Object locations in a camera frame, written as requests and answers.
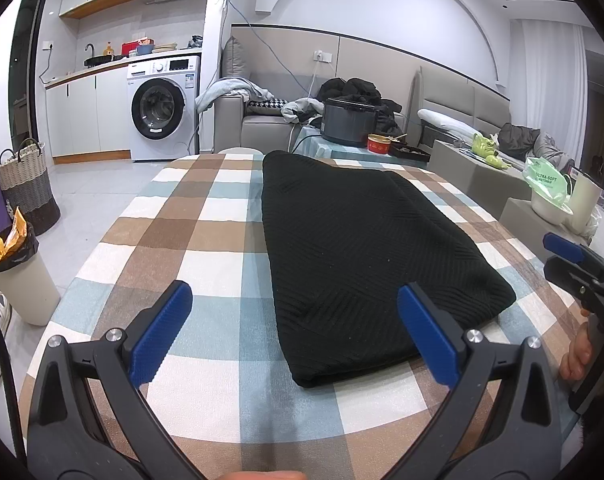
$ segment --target houndstooth pillow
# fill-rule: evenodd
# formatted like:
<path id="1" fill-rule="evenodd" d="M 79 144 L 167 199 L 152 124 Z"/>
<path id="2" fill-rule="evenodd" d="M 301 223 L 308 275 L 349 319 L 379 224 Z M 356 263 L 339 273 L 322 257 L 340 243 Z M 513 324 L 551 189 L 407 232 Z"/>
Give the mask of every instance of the houndstooth pillow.
<path id="1" fill-rule="evenodd" d="M 249 101 L 246 103 L 247 115 L 281 115 L 282 107 L 287 102 L 282 99 L 271 99 L 270 101 Z"/>

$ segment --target kitchen sink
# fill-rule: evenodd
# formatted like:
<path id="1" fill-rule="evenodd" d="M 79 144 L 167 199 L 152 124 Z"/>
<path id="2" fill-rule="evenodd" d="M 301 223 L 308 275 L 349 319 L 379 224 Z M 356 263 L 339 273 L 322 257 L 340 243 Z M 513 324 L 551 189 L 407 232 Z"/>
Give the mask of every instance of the kitchen sink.
<path id="1" fill-rule="evenodd" d="M 113 56 L 112 54 L 108 54 L 108 56 L 89 57 L 88 59 L 84 60 L 84 66 L 87 68 L 93 68 L 94 66 L 110 63 L 111 61 L 118 61 L 123 57 L 124 56 Z"/>

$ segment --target kitchen backsplash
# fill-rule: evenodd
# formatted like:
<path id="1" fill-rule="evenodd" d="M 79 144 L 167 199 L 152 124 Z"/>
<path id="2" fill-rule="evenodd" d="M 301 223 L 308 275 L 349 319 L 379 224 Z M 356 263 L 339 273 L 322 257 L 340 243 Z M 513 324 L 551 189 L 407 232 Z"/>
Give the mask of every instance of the kitchen backsplash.
<path id="1" fill-rule="evenodd" d="M 175 0 L 161 4 L 143 4 L 133 1 L 102 10 L 82 18 L 77 37 L 75 70 L 83 70 L 84 60 L 90 57 L 84 50 L 87 43 L 95 46 L 100 56 L 111 42 L 115 54 L 121 54 L 122 43 L 140 36 L 153 38 L 156 44 L 177 43 L 188 46 L 191 36 L 202 35 L 207 0 Z"/>

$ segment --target plaid tablecloth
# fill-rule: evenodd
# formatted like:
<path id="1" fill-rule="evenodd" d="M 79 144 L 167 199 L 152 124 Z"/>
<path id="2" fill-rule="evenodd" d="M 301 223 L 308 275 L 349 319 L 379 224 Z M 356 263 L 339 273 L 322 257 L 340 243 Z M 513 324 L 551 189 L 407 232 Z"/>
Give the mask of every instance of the plaid tablecloth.
<path id="1" fill-rule="evenodd" d="M 495 219 L 429 171 L 325 162 L 409 179 L 517 294 L 485 334 L 517 344 L 542 335 L 557 367 L 578 326 L 578 307 L 549 286 L 540 261 Z M 261 157 L 250 155 L 189 156 L 160 171 L 89 256 L 46 328 L 21 392 L 24 423 L 51 335 L 86 341 L 125 327 L 177 278 L 191 285 L 193 310 L 142 393 L 192 462 L 211 479 L 242 469 L 299 469 L 317 480 L 378 480 L 447 389 L 420 360 L 308 390 L 293 383 L 277 341 L 261 189 Z M 463 449 L 474 443 L 495 393 L 490 384 Z M 113 441 L 130 453 L 103 392 L 94 394 Z"/>
<path id="2" fill-rule="evenodd" d="M 297 146 L 304 137 L 319 136 L 320 131 L 312 126 L 304 126 L 293 147 Z M 381 153 L 369 152 L 366 148 L 358 148 L 356 146 L 344 146 L 330 142 L 323 137 L 309 137 L 303 140 L 299 148 L 295 150 L 300 155 L 310 156 L 311 158 L 342 158 L 345 160 L 365 160 L 367 162 L 383 162 L 385 164 L 403 164 L 405 166 L 413 166 L 415 168 L 426 169 L 427 163 L 421 160 L 409 160 L 407 158 L 399 158 L 391 155 L 382 155 Z"/>

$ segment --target silver bolt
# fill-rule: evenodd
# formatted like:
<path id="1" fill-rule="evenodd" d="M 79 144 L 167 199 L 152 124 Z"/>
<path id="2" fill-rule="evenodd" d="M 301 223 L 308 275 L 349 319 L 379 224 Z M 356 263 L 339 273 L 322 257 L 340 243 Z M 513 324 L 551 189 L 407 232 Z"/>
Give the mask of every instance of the silver bolt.
<path id="1" fill-rule="evenodd" d="M 531 336 L 527 338 L 527 345 L 531 348 L 540 348 L 542 346 L 542 340 L 539 337 Z"/>
<path id="2" fill-rule="evenodd" d="M 62 336 L 60 335 L 54 335 L 48 340 L 48 346 L 50 346 L 50 348 L 55 348 L 56 346 L 59 346 L 61 344 Z"/>
<path id="3" fill-rule="evenodd" d="M 482 334 L 482 332 L 480 332 L 479 330 L 472 328 L 466 333 L 466 338 L 471 343 L 479 343 L 484 339 L 484 334 Z"/>
<path id="4" fill-rule="evenodd" d="M 122 331 L 118 328 L 111 328 L 106 332 L 106 339 L 109 341 L 119 341 L 122 338 Z"/>

